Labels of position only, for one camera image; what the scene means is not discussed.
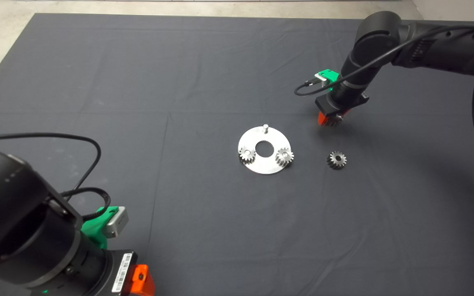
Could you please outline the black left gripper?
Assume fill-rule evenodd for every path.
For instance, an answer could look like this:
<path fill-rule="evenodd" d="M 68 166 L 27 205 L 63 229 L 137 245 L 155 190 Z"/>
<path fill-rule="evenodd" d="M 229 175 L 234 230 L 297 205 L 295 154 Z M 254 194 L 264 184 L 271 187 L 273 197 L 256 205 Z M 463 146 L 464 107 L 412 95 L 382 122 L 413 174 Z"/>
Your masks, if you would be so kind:
<path fill-rule="evenodd" d="M 100 296 L 154 296 L 156 287 L 146 264 L 134 250 L 106 250 L 107 264 Z"/>

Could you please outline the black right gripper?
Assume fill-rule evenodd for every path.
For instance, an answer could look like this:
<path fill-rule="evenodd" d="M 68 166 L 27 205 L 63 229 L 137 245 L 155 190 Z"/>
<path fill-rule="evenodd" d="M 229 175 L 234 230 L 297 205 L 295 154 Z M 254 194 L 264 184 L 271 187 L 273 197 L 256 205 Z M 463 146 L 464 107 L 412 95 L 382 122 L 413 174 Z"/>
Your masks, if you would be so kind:
<path fill-rule="evenodd" d="M 320 111 L 318 113 L 318 125 L 326 126 L 328 124 L 328 117 L 345 116 L 350 109 L 367 103 L 369 99 L 370 97 L 364 92 L 349 102 L 340 102 L 340 99 L 337 99 L 335 94 L 331 92 L 318 96 L 315 99 L 315 104 Z"/>

